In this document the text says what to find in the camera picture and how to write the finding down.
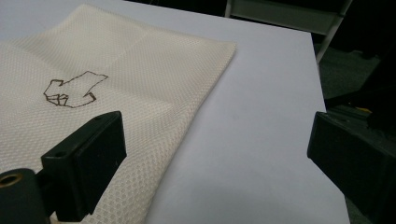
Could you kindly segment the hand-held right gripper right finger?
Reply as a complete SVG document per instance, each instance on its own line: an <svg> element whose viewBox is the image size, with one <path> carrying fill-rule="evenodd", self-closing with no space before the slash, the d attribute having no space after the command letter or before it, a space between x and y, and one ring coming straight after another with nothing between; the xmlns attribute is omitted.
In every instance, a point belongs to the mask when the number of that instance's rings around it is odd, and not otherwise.
<svg viewBox="0 0 396 224"><path fill-rule="evenodd" d="M363 119L315 115L307 157L374 224L396 224L396 142Z"/></svg>

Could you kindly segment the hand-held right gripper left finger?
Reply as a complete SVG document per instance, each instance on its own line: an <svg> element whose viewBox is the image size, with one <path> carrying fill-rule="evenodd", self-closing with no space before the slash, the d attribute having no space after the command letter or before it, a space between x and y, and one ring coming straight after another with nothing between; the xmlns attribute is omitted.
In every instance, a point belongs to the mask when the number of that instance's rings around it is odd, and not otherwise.
<svg viewBox="0 0 396 224"><path fill-rule="evenodd" d="M121 112L89 120L41 157L46 212L63 222L91 215L126 157Z"/></svg>

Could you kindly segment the cream waffle-weave cloth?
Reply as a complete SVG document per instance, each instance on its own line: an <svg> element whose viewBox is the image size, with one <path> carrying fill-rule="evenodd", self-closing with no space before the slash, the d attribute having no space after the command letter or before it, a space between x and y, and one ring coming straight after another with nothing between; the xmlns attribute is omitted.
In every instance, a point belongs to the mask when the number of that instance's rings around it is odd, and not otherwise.
<svg viewBox="0 0 396 224"><path fill-rule="evenodd" d="M81 224L144 224L151 200L233 42L81 5L46 32L0 41L0 172L41 156L98 115L122 114L127 155Z"/></svg>

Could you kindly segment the grey metal frame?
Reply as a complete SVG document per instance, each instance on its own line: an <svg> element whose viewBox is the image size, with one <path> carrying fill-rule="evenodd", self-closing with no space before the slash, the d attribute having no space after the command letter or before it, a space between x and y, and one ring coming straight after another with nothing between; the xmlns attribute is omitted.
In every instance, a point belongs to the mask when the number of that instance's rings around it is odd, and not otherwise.
<svg viewBox="0 0 396 224"><path fill-rule="evenodd" d="M237 17L287 27L324 38L316 50L320 63L353 0L227 0L225 18Z"/></svg>

